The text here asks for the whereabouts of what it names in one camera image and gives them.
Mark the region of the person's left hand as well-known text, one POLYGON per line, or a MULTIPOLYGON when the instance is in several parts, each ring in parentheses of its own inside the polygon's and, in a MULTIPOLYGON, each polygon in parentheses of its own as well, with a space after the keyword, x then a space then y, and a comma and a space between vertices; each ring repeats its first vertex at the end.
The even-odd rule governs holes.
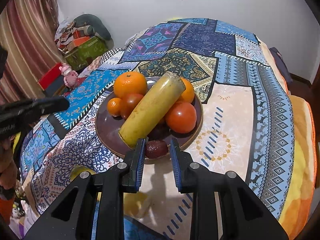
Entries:
POLYGON ((1 141, 1 186, 9 190, 16 185, 17 167, 13 160, 11 141, 9 138, 1 141))

